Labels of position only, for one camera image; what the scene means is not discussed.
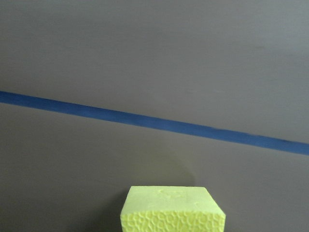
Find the yellow foam block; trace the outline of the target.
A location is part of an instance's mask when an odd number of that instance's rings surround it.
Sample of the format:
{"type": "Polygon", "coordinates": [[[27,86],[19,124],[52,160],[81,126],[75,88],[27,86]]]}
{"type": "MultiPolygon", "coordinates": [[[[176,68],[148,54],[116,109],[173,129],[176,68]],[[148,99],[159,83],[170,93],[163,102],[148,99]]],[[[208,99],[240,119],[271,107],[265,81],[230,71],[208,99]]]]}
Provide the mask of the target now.
{"type": "Polygon", "coordinates": [[[132,186],[120,214],[124,232],[222,232],[225,219],[204,187],[132,186]]]}

